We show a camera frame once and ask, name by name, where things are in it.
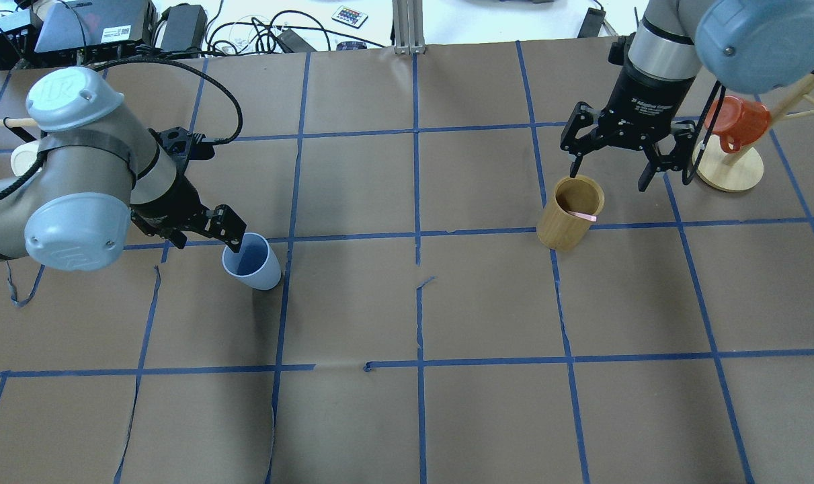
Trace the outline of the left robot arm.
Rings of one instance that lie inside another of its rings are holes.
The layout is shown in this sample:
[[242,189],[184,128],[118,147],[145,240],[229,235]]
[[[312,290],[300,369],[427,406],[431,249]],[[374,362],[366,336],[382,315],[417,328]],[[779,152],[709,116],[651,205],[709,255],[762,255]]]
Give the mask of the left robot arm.
[[190,161],[231,138],[146,128],[88,67],[39,79],[26,108],[43,136],[25,174],[0,180],[0,263],[94,272],[120,257],[131,226],[177,248],[197,233],[240,250],[246,223],[225,204],[205,206],[186,177]]

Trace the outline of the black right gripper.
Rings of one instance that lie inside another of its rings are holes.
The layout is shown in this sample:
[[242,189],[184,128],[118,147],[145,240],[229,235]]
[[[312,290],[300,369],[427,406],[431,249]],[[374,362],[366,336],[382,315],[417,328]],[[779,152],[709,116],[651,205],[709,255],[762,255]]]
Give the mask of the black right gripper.
[[[672,128],[671,123],[694,82],[653,79],[632,64],[625,64],[606,107],[598,111],[587,102],[577,102],[561,132],[560,148],[571,157],[569,177],[576,178],[582,160],[594,149],[592,140],[605,140],[610,147],[641,151],[647,158],[640,175],[638,190],[646,191],[656,174],[666,171],[682,173],[682,183],[689,185],[696,174],[694,148],[695,128]],[[657,141],[673,135],[675,145],[662,154]]]

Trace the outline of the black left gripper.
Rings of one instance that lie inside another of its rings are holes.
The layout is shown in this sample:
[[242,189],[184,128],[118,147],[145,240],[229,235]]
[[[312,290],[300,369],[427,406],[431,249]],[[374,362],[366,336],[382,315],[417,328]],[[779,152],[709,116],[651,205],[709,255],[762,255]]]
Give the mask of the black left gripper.
[[166,193],[151,202],[130,206],[131,223],[143,234],[170,241],[188,242],[188,233],[219,240],[229,251],[240,251],[245,221],[226,204],[213,209],[200,201],[200,194],[184,174],[177,175]]

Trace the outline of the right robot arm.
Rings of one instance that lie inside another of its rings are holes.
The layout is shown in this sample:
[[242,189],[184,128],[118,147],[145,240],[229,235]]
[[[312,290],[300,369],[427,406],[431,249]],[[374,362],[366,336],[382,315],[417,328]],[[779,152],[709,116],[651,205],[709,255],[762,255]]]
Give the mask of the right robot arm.
[[640,191],[659,172],[689,184],[727,91],[766,93],[814,73],[814,1],[651,1],[608,61],[620,71],[606,106],[578,102],[561,134],[570,177],[592,151],[616,147],[645,154]]

